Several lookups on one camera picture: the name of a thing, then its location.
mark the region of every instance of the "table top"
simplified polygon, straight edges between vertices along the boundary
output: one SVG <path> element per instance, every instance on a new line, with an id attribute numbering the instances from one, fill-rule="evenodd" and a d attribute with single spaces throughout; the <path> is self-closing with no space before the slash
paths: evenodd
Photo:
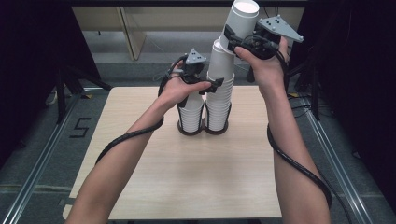
<path id="1" fill-rule="evenodd" d="M 70 198 L 76 198 L 103 148 L 140 117 L 157 90 L 119 87 L 110 92 Z M 177 109 L 169 110 L 110 220 L 280 217 L 264 100 L 255 86 L 235 86 L 232 103 L 229 128 L 221 135 L 183 135 Z M 64 217 L 70 209 L 65 207 Z"/>
<path id="2" fill-rule="evenodd" d="M 33 0 L 71 7 L 230 7 L 233 0 Z M 338 0 L 255 0 L 261 7 L 305 7 Z"/>

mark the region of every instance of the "floor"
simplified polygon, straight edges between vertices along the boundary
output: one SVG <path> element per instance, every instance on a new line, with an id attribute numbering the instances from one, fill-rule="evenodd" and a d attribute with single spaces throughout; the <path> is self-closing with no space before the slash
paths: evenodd
<path id="1" fill-rule="evenodd" d="M 122 85 L 122 81 L 114 81 L 107 69 L 117 67 L 119 71 L 128 72 L 133 66 L 142 64 L 153 65 L 147 73 L 141 74 L 148 79 L 158 78 L 163 74 L 162 66 L 171 64 L 180 54 L 190 52 L 192 48 L 204 56 L 210 58 L 213 41 L 219 37 L 217 32 L 150 32 L 145 45 L 137 61 L 130 58 L 124 35 L 121 32 L 84 32 L 87 43 L 92 52 L 92 57 L 97 63 L 98 69 L 104 73 L 104 79 Z M 248 70 L 247 64 L 236 59 L 235 64 L 241 71 Z M 85 83 L 85 87 L 94 87 L 90 83 Z M 68 99 L 69 105 L 73 105 L 74 98 Z M 82 119 L 87 125 L 95 127 L 95 122 L 100 117 L 100 110 L 91 111 L 94 106 L 103 107 L 106 101 L 106 94 L 100 93 L 92 97 L 91 100 L 80 99 L 75 105 L 76 114 L 71 115 L 71 120 L 83 118 L 89 110 L 90 119 Z M 312 148 L 314 160 L 318 167 L 323 166 L 325 175 L 335 187 L 335 192 L 342 198 L 347 206 L 347 210 L 352 218 L 352 223 L 396 223 L 396 216 L 390 210 L 384 197 L 376 187 L 375 182 L 365 170 L 359 159 L 351 155 L 353 146 L 348 142 L 342 128 L 332 116 L 330 108 L 323 106 L 319 112 L 322 117 L 320 122 L 316 122 L 301 105 L 309 104 L 306 100 L 292 100 L 291 105 L 295 107 L 294 113 L 301 130 L 304 132 L 304 140 Z M 36 158 L 42 153 L 43 148 L 47 148 L 47 142 L 42 139 L 50 139 L 52 130 L 56 129 L 56 107 L 49 105 L 49 110 L 36 122 L 35 129 L 31 131 L 25 142 L 28 147 L 35 150 L 17 150 L 12 158 L 7 162 L 6 168 L 0 171 L 0 216 L 4 216 L 16 196 L 21 190 L 21 186 L 26 184 L 31 170 L 35 166 Z M 73 125 L 68 124 L 70 130 L 63 131 L 62 136 L 70 136 L 76 130 Z M 325 136 L 329 141 L 319 141 L 317 136 Z M 62 223 L 61 213 L 63 211 L 64 200 L 73 185 L 74 174 L 78 171 L 78 166 L 71 165 L 76 161 L 82 161 L 84 151 L 71 151 L 70 145 L 78 144 L 87 146 L 90 138 L 63 139 L 62 137 L 54 142 L 57 149 L 49 154 L 51 160 L 44 164 L 40 174 L 40 179 L 35 183 L 35 191 L 29 195 L 28 203 L 23 204 L 18 223 Z M 342 169 L 337 168 L 337 164 L 330 162 L 336 158 Z M 339 177 L 344 176 L 344 183 Z M 333 195 L 334 206 L 332 208 L 333 223 L 347 223 L 346 215 L 340 204 Z M 361 205 L 354 205 L 354 202 L 362 202 Z M 182 221 L 152 221 L 149 223 L 182 223 Z M 204 220 L 200 223 L 248 223 L 247 220 Z M 279 223 L 278 219 L 263 219 L 261 223 Z"/>

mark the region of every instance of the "right hand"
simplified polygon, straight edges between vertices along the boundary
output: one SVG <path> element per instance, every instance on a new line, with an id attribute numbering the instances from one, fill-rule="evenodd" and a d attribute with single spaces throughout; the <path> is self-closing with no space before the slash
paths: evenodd
<path id="1" fill-rule="evenodd" d="M 279 42 L 279 51 L 282 53 L 285 61 L 289 61 L 289 55 L 287 53 L 288 50 L 288 41 L 283 36 L 280 38 Z M 241 58 L 250 64 L 253 69 L 254 78 L 256 79 L 257 84 L 259 85 L 260 92 L 264 94 L 267 90 L 272 88 L 283 88 L 283 71 L 280 65 L 280 61 L 277 57 L 272 57 L 267 60 L 261 60 L 254 56 L 247 49 L 236 47 L 235 53 Z"/>

